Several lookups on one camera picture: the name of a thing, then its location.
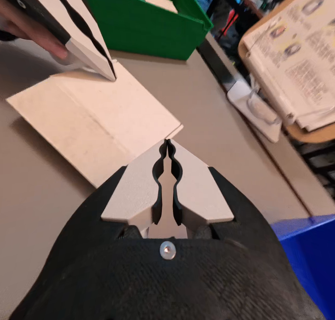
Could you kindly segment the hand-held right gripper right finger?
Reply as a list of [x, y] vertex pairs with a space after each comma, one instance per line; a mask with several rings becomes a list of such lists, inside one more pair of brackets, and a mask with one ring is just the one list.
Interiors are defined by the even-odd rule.
[[173, 188], [173, 215], [178, 226], [184, 225], [187, 238], [213, 223], [231, 222], [234, 215], [216, 183], [209, 166], [178, 144], [168, 141]]

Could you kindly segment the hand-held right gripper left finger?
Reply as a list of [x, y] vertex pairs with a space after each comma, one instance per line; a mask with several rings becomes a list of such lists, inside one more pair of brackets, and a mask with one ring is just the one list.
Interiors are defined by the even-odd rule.
[[161, 140], [129, 163], [121, 176], [101, 219], [136, 226], [143, 238], [162, 214], [162, 187], [167, 140]]

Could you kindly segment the green plastic bin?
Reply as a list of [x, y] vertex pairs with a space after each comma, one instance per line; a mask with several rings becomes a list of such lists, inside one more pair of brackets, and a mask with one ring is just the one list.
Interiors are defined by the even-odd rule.
[[213, 24], [196, 0], [170, 0], [178, 13], [144, 0], [86, 0], [108, 49], [186, 61]]

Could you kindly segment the printed instruction sheet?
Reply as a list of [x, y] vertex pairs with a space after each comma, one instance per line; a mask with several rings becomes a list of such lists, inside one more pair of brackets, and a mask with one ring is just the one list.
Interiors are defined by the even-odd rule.
[[292, 0], [242, 38], [246, 60], [283, 120], [334, 123], [335, 0]]

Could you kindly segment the blue plastic bin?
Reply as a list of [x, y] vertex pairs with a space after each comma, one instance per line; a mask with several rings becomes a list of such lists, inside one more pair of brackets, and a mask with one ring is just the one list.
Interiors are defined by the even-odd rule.
[[271, 225], [299, 282], [325, 318], [335, 319], [334, 214]]

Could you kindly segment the instruction sheet on stand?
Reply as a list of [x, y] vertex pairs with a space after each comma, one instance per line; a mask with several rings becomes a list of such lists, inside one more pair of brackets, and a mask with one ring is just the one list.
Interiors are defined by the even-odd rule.
[[296, 0], [283, 0], [280, 4], [276, 6], [271, 12], [263, 16], [256, 24], [250, 27], [247, 32], [243, 35], [241, 41], [238, 45], [238, 54], [245, 64], [246, 68], [256, 79], [256, 82], [259, 83], [261, 91], [264, 93], [264, 96], [274, 110], [279, 114], [283, 121], [284, 128], [288, 131], [289, 135], [294, 139], [304, 142], [304, 143], [323, 143], [334, 140], [334, 123], [329, 124], [323, 128], [319, 128], [313, 132], [307, 132], [304, 129], [300, 129], [299, 126], [293, 122], [290, 122], [288, 118], [283, 118], [284, 113], [280, 109], [279, 104], [274, 100], [274, 94], [271, 92], [270, 86], [266, 83], [264, 75], [257, 71], [257, 67], [252, 63], [250, 57], [250, 50], [245, 44], [246, 37], [254, 32], [256, 29], [265, 25], [268, 21], [274, 18], [276, 15], [279, 15], [289, 4]]

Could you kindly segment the person's left hand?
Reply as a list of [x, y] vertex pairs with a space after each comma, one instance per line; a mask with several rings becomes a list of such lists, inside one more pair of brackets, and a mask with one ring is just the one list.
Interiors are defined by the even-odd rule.
[[66, 59], [66, 47], [43, 25], [14, 7], [7, 0], [0, 0], [1, 36], [31, 40], [60, 59]]

